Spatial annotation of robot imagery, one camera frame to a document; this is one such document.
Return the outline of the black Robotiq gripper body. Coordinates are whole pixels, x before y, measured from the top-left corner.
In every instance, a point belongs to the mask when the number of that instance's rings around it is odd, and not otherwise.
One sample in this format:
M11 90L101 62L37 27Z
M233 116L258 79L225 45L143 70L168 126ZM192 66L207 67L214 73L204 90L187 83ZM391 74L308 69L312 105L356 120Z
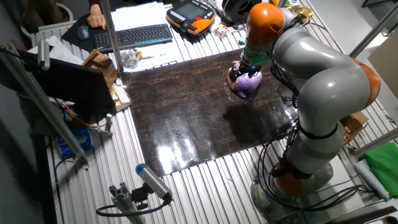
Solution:
M260 65L258 65L258 66L249 65L246 62L239 61L238 71L240 74L245 74L245 73L255 74L255 73L261 71L261 66Z

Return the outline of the person's bare hand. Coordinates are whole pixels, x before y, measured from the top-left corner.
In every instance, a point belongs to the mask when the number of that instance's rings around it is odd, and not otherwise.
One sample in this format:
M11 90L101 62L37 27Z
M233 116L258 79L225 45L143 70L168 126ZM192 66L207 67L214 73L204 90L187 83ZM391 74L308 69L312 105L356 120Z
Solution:
M91 28L106 28L106 20L101 12L99 4L93 4L90 6L90 15L87 18L87 22Z

